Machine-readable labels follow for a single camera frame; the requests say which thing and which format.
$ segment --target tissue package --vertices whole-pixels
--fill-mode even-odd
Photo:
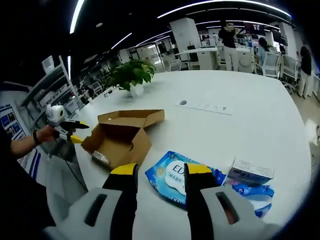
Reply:
[[[185,163],[199,164],[177,152],[168,151],[155,166],[145,172],[149,182],[160,195],[182,208],[186,207]],[[222,185],[226,174],[218,169],[209,168],[217,183]]]

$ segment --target small white box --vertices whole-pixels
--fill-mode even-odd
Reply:
[[[228,173],[231,178],[248,185],[262,185],[274,178],[275,169],[235,158]]]

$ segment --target poster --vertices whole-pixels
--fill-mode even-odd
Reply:
[[[26,137],[10,104],[0,106],[0,124],[12,140],[19,141]],[[29,172],[29,168],[33,165],[36,155],[37,149],[33,149],[30,153],[17,161],[27,172]]]

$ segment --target cable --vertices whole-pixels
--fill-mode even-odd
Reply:
[[[78,179],[77,176],[75,175],[74,171],[71,169],[71,167],[70,167],[69,163],[67,162],[67,160],[64,160],[64,161],[65,161],[65,163],[68,165],[70,171],[72,172],[73,176],[74,176],[75,179],[78,181],[78,183],[81,185],[81,187],[83,187],[83,189],[84,189],[85,191],[88,191],[88,190],[86,189],[86,187],[79,181],[79,179]]]

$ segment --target ceiling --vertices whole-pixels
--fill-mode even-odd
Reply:
[[[96,63],[95,60],[84,63],[85,59],[94,54],[100,58],[102,53],[108,52],[126,35],[132,33],[108,55],[166,32],[170,30],[170,22],[185,17],[194,19],[196,23],[225,19],[269,24],[279,21],[277,16],[290,20],[285,14],[273,9],[241,2],[200,4],[157,18],[173,9],[201,1],[161,0],[154,3],[150,0],[85,0],[74,33],[69,34],[77,2],[18,0],[10,3],[11,6],[7,8],[10,12],[6,19],[8,24],[4,28],[5,36],[8,37],[4,41],[7,71],[3,80],[35,85],[45,74],[41,61],[49,55],[62,55],[64,59],[71,56],[71,76],[77,76],[82,69]],[[288,12],[275,0],[263,2]],[[198,30],[205,30],[208,26],[214,25],[197,25]]]

